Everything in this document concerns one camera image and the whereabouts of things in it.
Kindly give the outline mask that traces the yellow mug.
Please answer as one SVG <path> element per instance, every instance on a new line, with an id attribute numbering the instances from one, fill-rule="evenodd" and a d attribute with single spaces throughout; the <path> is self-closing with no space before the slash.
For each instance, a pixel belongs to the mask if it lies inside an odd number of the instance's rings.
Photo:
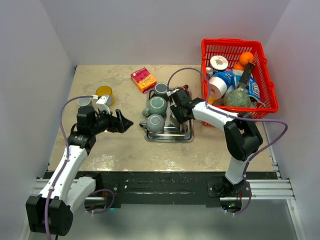
<path id="1" fill-rule="evenodd" d="M 111 102 L 109 104 L 110 106 L 112 106 L 115 102 L 114 93 L 113 93 L 113 90 L 110 86 L 107 86 L 107 85 L 100 86 L 96 90 L 95 94 L 98 95 L 99 97 L 101 97 L 103 95 L 109 95 L 111 97 Z"/>

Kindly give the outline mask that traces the grey blue mug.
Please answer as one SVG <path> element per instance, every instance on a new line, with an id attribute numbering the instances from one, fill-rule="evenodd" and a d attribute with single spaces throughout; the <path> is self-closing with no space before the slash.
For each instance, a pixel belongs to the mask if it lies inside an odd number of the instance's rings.
<path id="1" fill-rule="evenodd" d="M 93 106 L 92 99 L 90 97 L 81 97 L 77 100 L 79 107 Z"/>

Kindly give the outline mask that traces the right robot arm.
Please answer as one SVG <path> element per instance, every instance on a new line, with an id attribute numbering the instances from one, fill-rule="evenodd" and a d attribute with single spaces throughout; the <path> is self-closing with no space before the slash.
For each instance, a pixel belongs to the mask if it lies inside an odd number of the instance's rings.
<path id="1" fill-rule="evenodd" d="M 170 110 L 179 124 L 189 120 L 208 123 L 224 133 L 227 150 L 231 156 L 222 180 L 212 189 L 220 197 L 233 197 L 244 183 L 249 159 L 258 152 L 263 138 L 251 115 L 237 114 L 209 105 L 197 97 L 192 99 L 183 89 L 167 93 L 171 101 Z"/>

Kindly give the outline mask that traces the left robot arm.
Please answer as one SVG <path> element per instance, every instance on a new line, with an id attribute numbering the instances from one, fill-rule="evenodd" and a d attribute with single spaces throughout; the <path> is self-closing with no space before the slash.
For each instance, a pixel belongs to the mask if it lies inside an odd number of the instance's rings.
<path id="1" fill-rule="evenodd" d="M 105 131 L 122 134 L 134 124 L 119 109 L 115 113 L 95 111 L 89 105 L 78 109 L 76 123 L 71 128 L 58 167 L 40 193 L 31 195 L 26 201 L 28 225 L 32 232 L 48 237 L 65 236 L 72 226 L 74 212 L 85 198 L 103 192 L 104 184 L 97 179 L 81 177 L 77 182 L 74 180 L 98 134 Z"/>

